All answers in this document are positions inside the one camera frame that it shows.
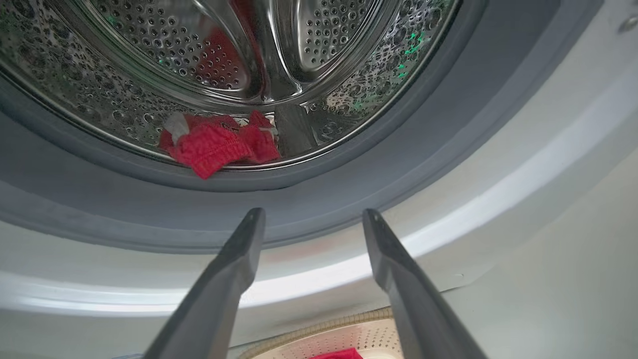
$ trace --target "beige laundry basket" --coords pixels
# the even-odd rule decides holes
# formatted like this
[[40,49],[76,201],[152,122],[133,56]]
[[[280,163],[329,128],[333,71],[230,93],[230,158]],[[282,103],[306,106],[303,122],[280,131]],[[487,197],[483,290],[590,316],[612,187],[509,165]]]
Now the beige laundry basket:
[[280,335],[248,349],[239,359],[308,359],[348,348],[356,348],[364,359],[403,359],[392,310],[374,310]]

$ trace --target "gray rubber gasket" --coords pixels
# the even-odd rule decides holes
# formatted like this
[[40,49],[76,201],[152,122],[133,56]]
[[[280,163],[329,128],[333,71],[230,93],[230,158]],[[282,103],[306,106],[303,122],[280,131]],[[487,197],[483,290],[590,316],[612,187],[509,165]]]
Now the gray rubber gasket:
[[[476,150],[551,74],[601,4],[466,1],[409,92],[362,134],[303,164],[213,181],[96,140],[3,80],[0,218],[89,243],[210,253],[261,206],[265,248],[316,238],[356,223],[364,208],[403,200]],[[265,188],[278,189],[256,190]]]

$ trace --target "laundry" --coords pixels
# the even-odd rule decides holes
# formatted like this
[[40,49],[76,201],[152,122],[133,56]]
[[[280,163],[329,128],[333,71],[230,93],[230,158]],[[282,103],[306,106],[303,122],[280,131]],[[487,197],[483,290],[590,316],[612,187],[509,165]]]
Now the laundry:
[[280,157],[277,130],[258,111],[240,126],[228,115],[202,117],[175,113],[164,121],[159,147],[207,179],[232,163],[262,164]]
[[333,351],[332,353],[321,354],[314,356],[310,359],[363,359],[355,348],[348,348],[340,351]]

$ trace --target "stainless steel drum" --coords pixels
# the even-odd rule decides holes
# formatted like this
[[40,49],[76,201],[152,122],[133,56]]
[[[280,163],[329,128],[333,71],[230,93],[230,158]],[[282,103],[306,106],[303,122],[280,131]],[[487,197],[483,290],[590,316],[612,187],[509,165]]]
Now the stainless steel drum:
[[[425,66],[453,0],[4,0],[3,73],[105,141],[162,161],[173,112],[254,110],[294,117],[306,151],[338,146],[374,121]],[[284,112],[301,106],[301,111]]]

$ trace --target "red cloth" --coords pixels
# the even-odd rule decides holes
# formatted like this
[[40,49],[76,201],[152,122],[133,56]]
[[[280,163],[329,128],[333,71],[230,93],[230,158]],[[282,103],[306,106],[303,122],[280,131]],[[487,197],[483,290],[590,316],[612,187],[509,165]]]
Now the red cloth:
[[190,133],[173,144],[171,133],[163,130],[159,147],[203,179],[233,162],[262,164],[279,158],[272,134],[267,130],[272,125],[258,111],[253,111],[244,127],[228,115],[210,118],[184,115],[184,118]]
[[310,359],[363,359],[355,348],[349,348],[342,351],[335,351],[328,354],[321,354]]

